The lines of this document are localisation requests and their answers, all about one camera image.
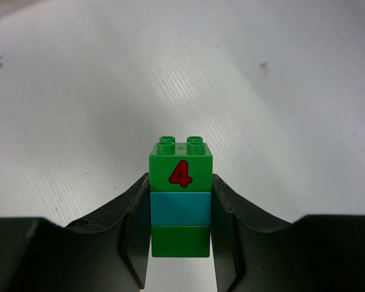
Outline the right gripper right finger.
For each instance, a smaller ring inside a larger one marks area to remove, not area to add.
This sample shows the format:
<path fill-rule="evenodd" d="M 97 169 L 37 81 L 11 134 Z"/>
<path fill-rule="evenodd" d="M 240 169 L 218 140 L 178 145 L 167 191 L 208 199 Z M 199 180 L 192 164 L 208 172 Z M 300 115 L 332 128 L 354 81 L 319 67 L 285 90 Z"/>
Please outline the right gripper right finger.
<path fill-rule="evenodd" d="M 218 175 L 211 212 L 218 291 L 365 291 L 365 215 L 306 215 L 289 223 Z"/>

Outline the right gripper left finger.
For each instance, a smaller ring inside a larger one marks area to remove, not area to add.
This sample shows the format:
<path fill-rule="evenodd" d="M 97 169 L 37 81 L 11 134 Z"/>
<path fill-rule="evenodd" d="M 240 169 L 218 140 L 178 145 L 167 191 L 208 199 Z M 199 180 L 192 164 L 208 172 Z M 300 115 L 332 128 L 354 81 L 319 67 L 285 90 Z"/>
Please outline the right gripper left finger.
<path fill-rule="evenodd" d="M 149 175 L 67 226 L 0 217 L 0 291 L 139 291 L 150 247 Z"/>

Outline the red green blue lego stack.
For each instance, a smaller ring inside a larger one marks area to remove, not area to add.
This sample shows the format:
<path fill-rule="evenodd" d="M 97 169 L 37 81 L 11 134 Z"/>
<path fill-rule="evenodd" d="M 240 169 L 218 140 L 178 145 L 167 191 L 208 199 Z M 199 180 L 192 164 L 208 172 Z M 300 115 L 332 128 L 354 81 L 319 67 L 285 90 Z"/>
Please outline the red green blue lego stack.
<path fill-rule="evenodd" d="M 200 136 L 162 136 L 149 155 L 151 254 L 210 255 L 213 155 Z"/>

